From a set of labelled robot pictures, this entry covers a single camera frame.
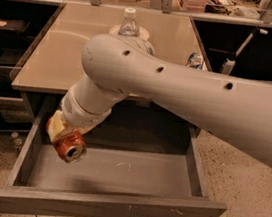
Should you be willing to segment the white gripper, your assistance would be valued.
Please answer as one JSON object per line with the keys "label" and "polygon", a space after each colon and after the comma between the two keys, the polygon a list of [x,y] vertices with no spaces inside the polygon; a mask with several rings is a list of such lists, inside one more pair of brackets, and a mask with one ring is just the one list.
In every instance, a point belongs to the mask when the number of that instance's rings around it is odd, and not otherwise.
{"label": "white gripper", "polygon": [[87,112],[70,92],[67,92],[61,100],[60,110],[56,110],[48,120],[47,133],[51,143],[55,143],[63,135],[71,132],[73,127],[80,128],[79,132],[85,135],[111,113],[111,109],[99,114]]}

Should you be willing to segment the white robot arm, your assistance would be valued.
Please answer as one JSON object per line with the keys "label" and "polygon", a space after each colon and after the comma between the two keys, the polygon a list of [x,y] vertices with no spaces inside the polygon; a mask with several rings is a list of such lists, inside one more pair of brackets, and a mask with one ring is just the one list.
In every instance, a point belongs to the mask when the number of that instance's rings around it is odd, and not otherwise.
{"label": "white robot arm", "polygon": [[150,48],[134,37],[92,37],[82,51],[83,78],[49,120],[50,138],[86,133],[137,94],[272,168],[272,84],[161,61]]}

